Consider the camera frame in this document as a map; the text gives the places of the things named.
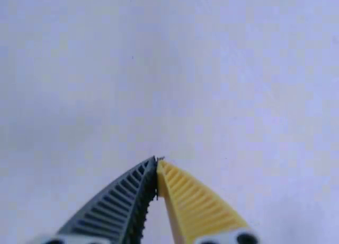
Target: white surface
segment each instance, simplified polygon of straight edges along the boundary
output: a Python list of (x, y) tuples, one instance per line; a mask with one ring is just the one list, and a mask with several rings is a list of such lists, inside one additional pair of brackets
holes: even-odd
[(153, 154), (267, 243), (337, 239), (339, 0), (0, 1), (2, 243)]

